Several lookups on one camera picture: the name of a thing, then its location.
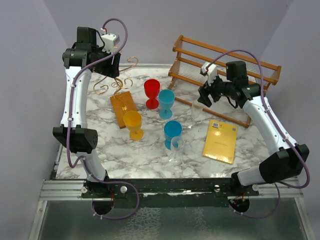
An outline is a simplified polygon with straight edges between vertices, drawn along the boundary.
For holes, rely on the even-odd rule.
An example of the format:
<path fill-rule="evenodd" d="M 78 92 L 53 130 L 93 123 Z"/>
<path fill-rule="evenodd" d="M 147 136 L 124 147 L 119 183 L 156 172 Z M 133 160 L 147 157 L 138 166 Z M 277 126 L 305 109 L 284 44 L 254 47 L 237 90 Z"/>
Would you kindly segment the ribbed clear wine glass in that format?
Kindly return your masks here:
<path fill-rule="evenodd" d="M 200 116 L 204 108 L 204 104 L 198 102 L 198 100 L 194 100 L 191 105 L 191 123 L 188 126 L 188 129 L 191 129 L 196 122 L 196 118 Z"/>

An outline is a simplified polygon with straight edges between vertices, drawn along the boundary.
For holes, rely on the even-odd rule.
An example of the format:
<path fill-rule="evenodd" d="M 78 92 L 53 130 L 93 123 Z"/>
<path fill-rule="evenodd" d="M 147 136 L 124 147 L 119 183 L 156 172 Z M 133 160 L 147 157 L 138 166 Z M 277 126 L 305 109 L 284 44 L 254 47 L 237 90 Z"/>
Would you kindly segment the blue plastic goblet front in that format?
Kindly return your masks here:
<path fill-rule="evenodd" d="M 182 130 L 182 125 L 176 120 L 170 120 L 164 125 L 164 145 L 168 150 L 171 149 L 172 138 L 180 136 Z"/>

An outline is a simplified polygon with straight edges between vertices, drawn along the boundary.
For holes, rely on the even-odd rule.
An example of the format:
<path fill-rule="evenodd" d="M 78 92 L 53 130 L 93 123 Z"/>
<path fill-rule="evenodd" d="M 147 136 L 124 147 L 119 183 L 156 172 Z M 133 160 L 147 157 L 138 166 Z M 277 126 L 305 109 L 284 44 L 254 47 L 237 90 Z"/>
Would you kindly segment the smooth clear wine glass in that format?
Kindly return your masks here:
<path fill-rule="evenodd" d="M 182 154 L 185 146 L 185 141 L 181 136 L 175 136 L 170 142 L 170 150 L 172 153 L 168 156 L 168 161 L 171 165 L 177 166 L 182 162 Z"/>

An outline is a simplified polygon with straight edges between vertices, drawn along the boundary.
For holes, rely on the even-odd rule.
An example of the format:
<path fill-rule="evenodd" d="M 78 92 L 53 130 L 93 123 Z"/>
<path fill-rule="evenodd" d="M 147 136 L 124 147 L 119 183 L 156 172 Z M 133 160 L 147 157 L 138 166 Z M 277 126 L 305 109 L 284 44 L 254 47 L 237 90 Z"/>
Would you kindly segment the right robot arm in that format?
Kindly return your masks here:
<path fill-rule="evenodd" d="M 268 149 L 269 157 L 259 165 L 231 175 L 230 191 L 240 196 L 249 185 L 282 183 L 298 176 L 306 165 L 310 150 L 306 144 L 298 144 L 285 130 L 261 86 L 249 83 L 246 63 L 241 60 L 226 63 L 226 81 L 220 78 L 216 65 L 210 62 L 202 65 L 200 74 L 207 80 L 198 89 L 198 102 L 210 107 L 221 97 L 234 100 L 234 107 L 243 109 L 253 120 Z"/>

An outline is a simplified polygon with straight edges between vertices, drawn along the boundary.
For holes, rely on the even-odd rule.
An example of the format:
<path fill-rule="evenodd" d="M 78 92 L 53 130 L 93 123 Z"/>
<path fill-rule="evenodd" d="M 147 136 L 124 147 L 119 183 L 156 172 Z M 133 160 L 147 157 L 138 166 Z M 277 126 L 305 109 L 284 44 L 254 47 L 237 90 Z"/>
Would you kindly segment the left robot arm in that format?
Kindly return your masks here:
<path fill-rule="evenodd" d="M 76 42 L 62 54 L 66 75 L 65 105 L 60 126 L 52 130 L 53 136 L 67 150 L 69 166 L 74 168 L 81 162 L 86 179 L 94 183 L 93 191 L 101 198 L 110 193 L 111 186 L 106 182 L 108 174 L 96 151 L 98 133 L 88 128 L 87 95 L 93 71 L 110 78 L 119 76 L 121 54 L 115 48 L 119 41 L 118 35 L 106 30 L 99 35 L 94 28 L 77 28 Z M 77 156 L 75 162 L 71 154 Z"/>

